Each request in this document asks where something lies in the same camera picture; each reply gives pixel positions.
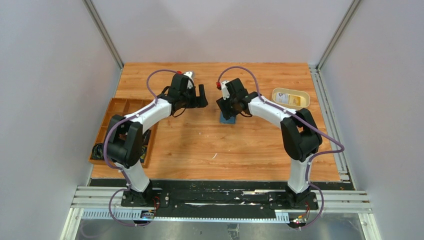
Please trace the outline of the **blue card holder wallet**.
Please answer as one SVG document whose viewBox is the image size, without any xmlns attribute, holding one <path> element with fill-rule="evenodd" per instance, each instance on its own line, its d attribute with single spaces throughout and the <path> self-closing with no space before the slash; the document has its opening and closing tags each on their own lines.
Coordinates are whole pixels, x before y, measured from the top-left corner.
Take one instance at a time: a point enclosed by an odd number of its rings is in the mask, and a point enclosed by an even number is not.
<svg viewBox="0 0 424 240">
<path fill-rule="evenodd" d="M 228 124 L 228 125 L 234 125 L 236 123 L 236 117 L 235 116 L 231 116 L 229 119 L 224 118 L 223 113 L 220 113 L 219 116 L 219 122 L 221 124 Z"/>
</svg>

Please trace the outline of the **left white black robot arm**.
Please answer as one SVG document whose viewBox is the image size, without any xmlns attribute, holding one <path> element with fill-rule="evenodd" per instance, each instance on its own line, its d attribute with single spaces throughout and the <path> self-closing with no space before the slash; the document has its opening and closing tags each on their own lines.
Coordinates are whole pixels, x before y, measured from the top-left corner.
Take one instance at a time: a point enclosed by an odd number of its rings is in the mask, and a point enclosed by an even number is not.
<svg viewBox="0 0 424 240">
<path fill-rule="evenodd" d="M 104 161 L 123 174 L 126 190 L 143 201 L 153 198 L 153 183 L 140 163 L 145 132 L 165 118 L 208 105 L 204 86 L 195 86 L 194 75 L 192 71 L 174 71 L 171 84 L 151 103 L 124 116 L 114 115 L 109 122 L 103 142 Z"/>
</svg>

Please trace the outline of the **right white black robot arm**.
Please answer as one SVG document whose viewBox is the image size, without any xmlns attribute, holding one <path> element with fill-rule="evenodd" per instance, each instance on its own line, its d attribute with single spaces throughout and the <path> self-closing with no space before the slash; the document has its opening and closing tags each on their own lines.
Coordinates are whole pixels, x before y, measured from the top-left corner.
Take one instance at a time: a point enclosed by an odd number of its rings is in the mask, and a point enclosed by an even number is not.
<svg viewBox="0 0 424 240">
<path fill-rule="evenodd" d="M 217 82 L 222 96 L 216 103 L 224 119 L 237 115 L 259 117 L 281 130 L 283 147 L 290 157 L 290 174 L 285 188 L 287 201 L 298 205 L 311 192 L 310 173 L 312 157 L 318 152 L 323 140 L 313 129 L 316 123 L 311 112 L 275 105 L 260 93 L 248 92 L 241 80 Z"/>
</svg>

